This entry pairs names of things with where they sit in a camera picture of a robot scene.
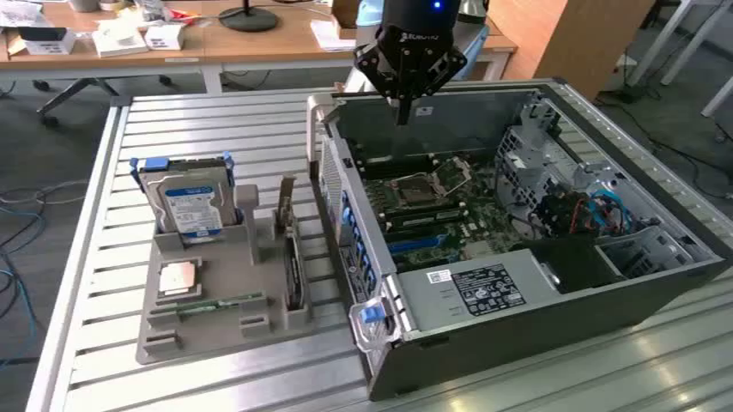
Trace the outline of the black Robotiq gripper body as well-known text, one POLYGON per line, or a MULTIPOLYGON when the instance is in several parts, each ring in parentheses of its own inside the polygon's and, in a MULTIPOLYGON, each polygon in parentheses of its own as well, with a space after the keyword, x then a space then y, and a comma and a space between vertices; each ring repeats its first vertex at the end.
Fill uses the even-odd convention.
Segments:
POLYGON ((376 42, 400 82, 407 81, 407 66, 423 49, 455 47, 452 33, 458 1, 386 1, 376 42))

